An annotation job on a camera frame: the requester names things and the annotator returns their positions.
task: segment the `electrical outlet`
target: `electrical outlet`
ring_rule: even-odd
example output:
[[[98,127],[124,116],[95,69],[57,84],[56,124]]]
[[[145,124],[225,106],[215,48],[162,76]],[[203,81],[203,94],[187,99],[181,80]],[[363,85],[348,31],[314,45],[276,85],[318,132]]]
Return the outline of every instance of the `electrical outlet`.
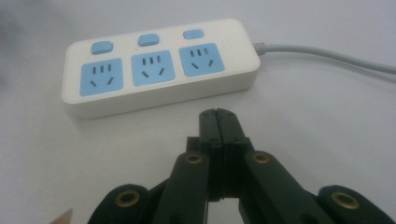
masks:
[[[260,59],[242,23],[227,19],[72,44],[62,99],[84,119],[243,91]]]
[[[135,86],[149,85],[175,78],[169,50],[135,55],[132,57],[132,68]]]
[[[216,44],[204,44],[179,50],[184,73],[195,77],[224,71]]]
[[[121,59],[82,65],[80,83],[81,96],[122,89]]]

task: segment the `blue socket panel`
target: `blue socket panel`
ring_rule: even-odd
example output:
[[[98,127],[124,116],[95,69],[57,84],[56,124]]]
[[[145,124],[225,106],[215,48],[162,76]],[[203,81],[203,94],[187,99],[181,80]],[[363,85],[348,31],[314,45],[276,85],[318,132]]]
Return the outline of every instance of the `blue socket panel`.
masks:
[[[122,61],[112,59],[97,63],[86,63],[81,67],[79,94],[89,96],[122,89]]]
[[[175,79],[169,50],[138,54],[131,60],[132,76],[136,87]]]
[[[183,70],[187,77],[196,77],[224,71],[216,44],[204,44],[179,50]]]

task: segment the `power strip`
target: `power strip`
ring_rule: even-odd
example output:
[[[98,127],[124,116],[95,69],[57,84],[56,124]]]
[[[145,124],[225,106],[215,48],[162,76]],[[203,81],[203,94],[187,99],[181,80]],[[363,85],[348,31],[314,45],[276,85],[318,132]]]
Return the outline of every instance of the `power strip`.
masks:
[[[94,119],[246,90],[259,67],[233,19],[114,35],[68,48],[62,98]]]

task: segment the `screw hole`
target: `screw hole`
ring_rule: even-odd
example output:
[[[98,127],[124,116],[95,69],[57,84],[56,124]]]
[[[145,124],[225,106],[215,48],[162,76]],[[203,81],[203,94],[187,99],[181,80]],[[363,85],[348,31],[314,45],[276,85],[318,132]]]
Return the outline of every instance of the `screw hole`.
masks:
[[[137,202],[139,202],[139,199],[140,195],[136,190],[126,190],[117,196],[116,205],[118,207],[134,206],[135,204],[137,204]]]
[[[186,161],[191,164],[196,164],[202,161],[202,157],[196,154],[192,154],[186,157]]]
[[[309,214],[301,214],[300,220],[303,224],[318,224],[318,220]]]
[[[253,160],[258,163],[267,163],[270,159],[266,155],[254,154]]]
[[[341,191],[332,193],[332,199],[338,203],[338,205],[345,207],[346,209],[357,209],[360,207],[358,200]]]

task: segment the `socket hole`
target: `socket hole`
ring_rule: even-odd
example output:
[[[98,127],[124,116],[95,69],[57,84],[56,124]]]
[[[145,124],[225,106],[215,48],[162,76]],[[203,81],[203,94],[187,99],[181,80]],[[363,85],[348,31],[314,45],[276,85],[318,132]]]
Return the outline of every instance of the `socket hole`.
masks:
[[[114,77],[111,77],[111,78],[108,80],[107,85],[110,85],[110,83],[113,81],[113,79],[114,79]]]
[[[318,220],[309,214],[301,214],[300,220],[303,224],[318,224]]]
[[[191,65],[194,66],[194,68],[196,68],[196,69],[199,68],[198,65],[196,65],[195,63],[192,63]]]

